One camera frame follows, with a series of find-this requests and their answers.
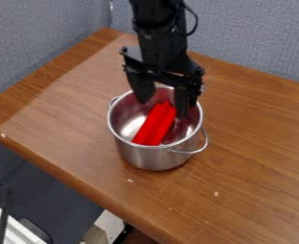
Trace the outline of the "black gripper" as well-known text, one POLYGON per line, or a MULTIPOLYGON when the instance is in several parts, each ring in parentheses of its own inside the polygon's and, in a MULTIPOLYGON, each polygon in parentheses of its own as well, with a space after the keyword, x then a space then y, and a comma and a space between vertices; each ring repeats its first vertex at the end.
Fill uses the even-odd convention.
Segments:
POLYGON ((123 69, 140 103, 155 95, 154 83, 175 88, 176 117, 187 118, 203 93, 204 68, 187 53, 187 37, 172 34, 140 36, 137 46, 123 46, 123 69))

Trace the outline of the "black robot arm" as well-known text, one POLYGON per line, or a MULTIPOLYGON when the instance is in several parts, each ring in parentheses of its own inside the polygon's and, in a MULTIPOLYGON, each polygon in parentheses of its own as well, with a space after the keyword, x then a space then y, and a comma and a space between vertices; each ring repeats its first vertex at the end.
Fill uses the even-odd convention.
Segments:
POLYGON ((175 89, 176 117, 186 118, 203 93, 204 68, 188 56, 187 37, 199 26, 187 30, 186 12, 199 15, 184 0, 129 0, 139 45, 121 48, 123 69, 140 103, 156 93, 155 83, 175 89))

